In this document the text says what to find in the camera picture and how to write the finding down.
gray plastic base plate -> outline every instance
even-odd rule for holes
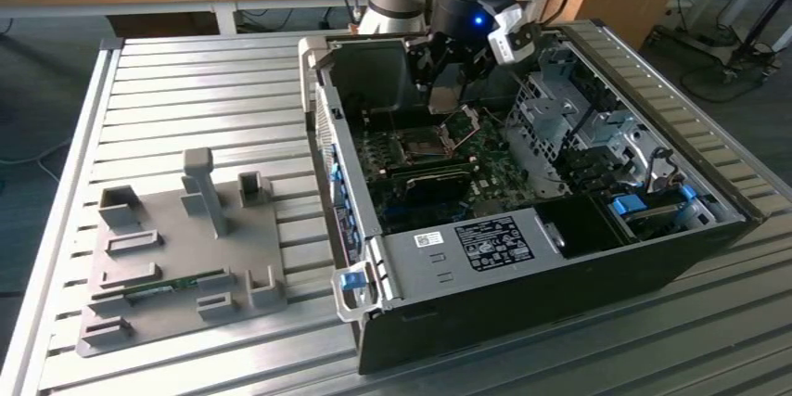
[[[274,207],[266,199],[242,207],[235,182],[214,188],[229,227],[221,238],[199,203],[187,215],[182,190],[131,199],[131,224],[110,229],[99,220],[79,356],[283,309]]]

sticker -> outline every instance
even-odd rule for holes
[[[426,246],[438,245],[442,242],[439,232],[429,232],[426,234],[417,234],[414,236],[415,246],[425,248]]]
[[[457,226],[454,230],[467,261],[475,271],[486,271],[534,258],[510,217],[465,224]]]

green circuit board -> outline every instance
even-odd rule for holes
[[[497,118],[478,116],[477,124],[477,132],[453,150],[449,142],[457,144],[473,130],[470,119],[461,113],[445,122],[445,142],[439,126],[354,136],[370,198],[386,234],[513,211],[535,201],[526,172],[507,152]],[[421,202],[421,196],[410,199],[407,190],[410,184],[426,180],[434,181],[449,195],[433,197],[427,204]]]

slotted metal worktable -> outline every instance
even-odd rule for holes
[[[98,54],[0,394],[789,393],[787,188],[606,31],[587,22],[574,29],[770,216],[738,246],[653,294],[361,377],[334,312],[302,123],[297,41],[307,33],[127,40]],[[179,153],[201,146],[214,149],[215,181],[250,169],[271,180],[287,309],[82,359],[74,344],[99,189],[179,188]],[[514,304],[530,311],[527,296]]]

white label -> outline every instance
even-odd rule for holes
[[[417,234],[415,238],[415,246],[418,248],[425,248],[426,246],[438,245],[442,242],[442,236],[439,232],[429,232],[426,234]]]

